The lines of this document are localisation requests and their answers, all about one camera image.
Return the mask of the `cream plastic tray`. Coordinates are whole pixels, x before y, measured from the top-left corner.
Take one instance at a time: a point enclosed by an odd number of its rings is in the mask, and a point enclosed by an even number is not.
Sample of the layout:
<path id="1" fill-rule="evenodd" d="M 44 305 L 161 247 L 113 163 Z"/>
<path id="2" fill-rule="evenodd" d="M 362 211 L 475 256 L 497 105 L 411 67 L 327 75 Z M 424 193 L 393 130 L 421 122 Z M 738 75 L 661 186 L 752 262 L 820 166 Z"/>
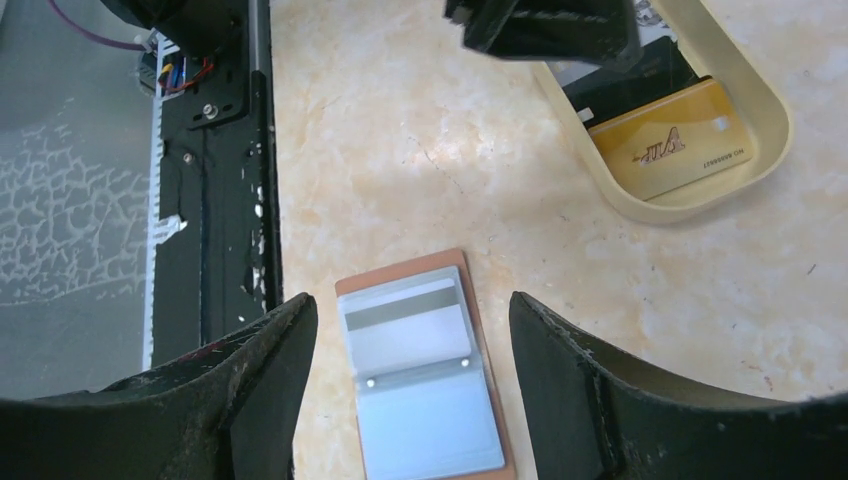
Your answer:
<path id="1" fill-rule="evenodd" d="M 638 1 L 640 59 L 534 75 L 580 160 L 622 215 L 668 224 L 755 184 L 786 157 L 783 99 L 700 1 Z"/>

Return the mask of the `yellow credit cards stack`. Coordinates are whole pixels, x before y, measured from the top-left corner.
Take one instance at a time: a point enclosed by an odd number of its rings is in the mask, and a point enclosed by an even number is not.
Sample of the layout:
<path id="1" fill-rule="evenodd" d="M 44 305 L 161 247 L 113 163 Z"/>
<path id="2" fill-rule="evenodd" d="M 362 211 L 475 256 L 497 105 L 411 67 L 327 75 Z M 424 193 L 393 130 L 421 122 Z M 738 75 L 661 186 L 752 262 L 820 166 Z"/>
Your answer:
<path id="1" fill-rule="evenodd" d="M 751 134 L 724 86 L 707 78 L 588 129 L 616 182 L 649 200 L 751 160 Z"/>

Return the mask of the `white card with stripe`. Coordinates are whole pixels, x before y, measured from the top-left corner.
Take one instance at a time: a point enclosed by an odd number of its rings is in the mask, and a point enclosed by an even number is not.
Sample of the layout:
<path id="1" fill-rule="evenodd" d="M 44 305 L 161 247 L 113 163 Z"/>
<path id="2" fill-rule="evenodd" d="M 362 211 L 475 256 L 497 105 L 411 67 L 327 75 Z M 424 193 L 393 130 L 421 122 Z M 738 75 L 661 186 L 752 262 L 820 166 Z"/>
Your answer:
<path id="1" fill-rule="evenodd" d="M 473 347 L 452 277 L 408 278 L 338 299 L 352 366 L 373 377 L 466 357 Z"/>

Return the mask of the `tan leather card holder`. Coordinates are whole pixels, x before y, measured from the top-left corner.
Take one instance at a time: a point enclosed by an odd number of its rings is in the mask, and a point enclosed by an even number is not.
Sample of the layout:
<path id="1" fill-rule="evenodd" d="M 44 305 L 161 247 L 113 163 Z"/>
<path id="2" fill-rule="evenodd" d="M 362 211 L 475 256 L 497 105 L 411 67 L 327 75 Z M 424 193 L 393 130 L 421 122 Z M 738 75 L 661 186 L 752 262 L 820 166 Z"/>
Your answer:
<path id="1" fill-rule="evenodd" d="M 352 366 L 341 296 L 408 278 L 452 277 L 473 350 L 466 357 L 361 377 Z M 358 439 L 369 479 L 513 479 L 517 475 L 465 254 L 458 248 L 339 280 L 338 315 L 352 368 Z"/>

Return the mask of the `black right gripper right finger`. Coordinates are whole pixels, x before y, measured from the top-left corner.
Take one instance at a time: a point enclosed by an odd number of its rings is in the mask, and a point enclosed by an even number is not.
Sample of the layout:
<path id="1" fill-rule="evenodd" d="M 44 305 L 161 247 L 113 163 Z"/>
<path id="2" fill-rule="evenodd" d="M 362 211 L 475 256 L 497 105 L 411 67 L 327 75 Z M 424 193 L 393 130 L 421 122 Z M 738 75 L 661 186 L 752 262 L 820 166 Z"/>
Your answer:
<path id="1" fill-rule="evenodd" d="M 524 292 L 512 349 L 542 479 L 843 479 L 847 397 L 783 402 L 644 361 Z"/>

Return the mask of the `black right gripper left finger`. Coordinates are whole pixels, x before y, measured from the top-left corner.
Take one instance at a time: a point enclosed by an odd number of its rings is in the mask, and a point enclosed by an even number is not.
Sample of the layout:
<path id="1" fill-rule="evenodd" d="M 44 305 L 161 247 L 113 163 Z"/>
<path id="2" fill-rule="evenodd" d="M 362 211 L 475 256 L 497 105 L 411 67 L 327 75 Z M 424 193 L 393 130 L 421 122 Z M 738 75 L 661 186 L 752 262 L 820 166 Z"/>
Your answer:
<path id="1" fill-rule="evenodd" d="M 290 479 L 315 299 L 103 390 L 3 400 L 5 479 Z"/>

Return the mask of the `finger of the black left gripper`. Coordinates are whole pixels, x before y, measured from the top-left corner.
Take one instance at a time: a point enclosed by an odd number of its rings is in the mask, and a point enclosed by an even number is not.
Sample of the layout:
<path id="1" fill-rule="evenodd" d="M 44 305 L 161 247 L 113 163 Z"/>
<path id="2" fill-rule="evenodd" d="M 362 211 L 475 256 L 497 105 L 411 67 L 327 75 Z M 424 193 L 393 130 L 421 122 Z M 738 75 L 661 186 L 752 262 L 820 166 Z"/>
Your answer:
<path id="1" fill-rule="evenodd" d="M 627 70 L 643 52 L 631 1 L 453 0 L 444 17 L 463 27 L 465 48 L 503 60 Z"/>

